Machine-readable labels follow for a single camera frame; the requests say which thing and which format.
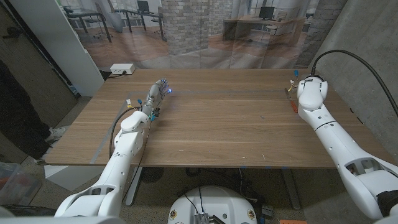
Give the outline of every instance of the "computer monitor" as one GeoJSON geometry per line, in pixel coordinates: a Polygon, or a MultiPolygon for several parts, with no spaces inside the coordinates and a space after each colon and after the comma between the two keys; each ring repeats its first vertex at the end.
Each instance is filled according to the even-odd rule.
{"type": "Polygon", "coordinates": [[[149,6],[147,1],[137,1],[138,3],[138,9],[141,12],[149,12],[149,6]]]}
{"type": "Polygon", "coordinates": [[[275,7],[261,7],[259,18],[272,19],[275,7]]]}

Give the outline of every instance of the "brick pillar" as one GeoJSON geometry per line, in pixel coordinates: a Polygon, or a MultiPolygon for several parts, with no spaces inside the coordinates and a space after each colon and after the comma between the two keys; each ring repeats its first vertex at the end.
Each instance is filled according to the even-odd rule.
{"type": "Polygon", "coordinates": [[[295,68],[307,68],[318,52],[347,0],[320,0],[295,68]]]}
{"type": "Polygon", "coordinates": [[[232,15],[233,0],[209,0],[209,35],[223,32],[224,19],[232,15]]]}
{"type": "Polygon", "coordinates": [[[208,0],[162,0],[170,55],[208,48],[208,0]]]}

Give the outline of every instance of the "small screw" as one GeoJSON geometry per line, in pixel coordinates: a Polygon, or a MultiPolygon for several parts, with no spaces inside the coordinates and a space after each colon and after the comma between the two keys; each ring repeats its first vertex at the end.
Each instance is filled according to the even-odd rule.
{"type": "Polygon", "coordinates": [[[172,210],[172,211],[170,212],[170,218],[171,218],[171,219],[174,219],[175,217],[177,217],[177,212],[176,212],[175,210],[172,210]]]}
{"type": "Polygon", "coordinates": [[[252,210],[248,211],[248,216],[250,219],[253,219],[254,217],[256,217],[256,215],[254,214],[254,211],[252,211],[252,210]]]}

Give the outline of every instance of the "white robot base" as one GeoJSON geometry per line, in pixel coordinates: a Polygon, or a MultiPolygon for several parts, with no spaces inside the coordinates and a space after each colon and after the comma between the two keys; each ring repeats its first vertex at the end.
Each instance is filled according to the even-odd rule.
{"type": "Polygon", "coordinates": [[[200,192],[199,188],[195,188],[185,195],[172,205],[168,224],[257,223],[251,204],[233,190],[219,186],[202,186],[200,192]]]}

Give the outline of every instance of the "table top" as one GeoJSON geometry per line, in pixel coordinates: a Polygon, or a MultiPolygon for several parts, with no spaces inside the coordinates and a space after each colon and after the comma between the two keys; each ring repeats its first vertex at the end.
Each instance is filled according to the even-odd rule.
{"type": "Polygon", "coordinates": [[[269,24],[269,25],[277,25],[284,26],[289,25],[294,22],[305,20],[305,17],[297,17],[290,20],[282,20],[280,22],[276,20],[263,20],[262,18],[253,17],[253,15],[246,15],[237,18],[224,19],[225,22],[242,22],[242,23],[253,23],[253,24],[269,24]]]}
{"type": "Polygon", "coordinates": [[[67,17],[76,18],[76,17],[83,17],[83,16],[100,16],[100,15],[101,15],[101,13],[91,10],[91,9],[81,9],[80,12],[68,13],[67,17]]]}
{"type": "MultiPolygon", "coordinates": [[[[298,70],[300,75],[309,70],[298,70]]],[[[53,165],[98,165],[108,161],[110,127],[125,99],[144,99],[165,77],[173,92],[152,122],[137,165],[161,167],[334,168],[314,130],[293,112],[284,88],[293,70],[136,70],[108,79],[46,157],[53,165]]],[[[393,158],[329,88],[325,105],[369,153],[393,158]]],[[[116,125],[115,133],[120,130],[116,125]]]]}

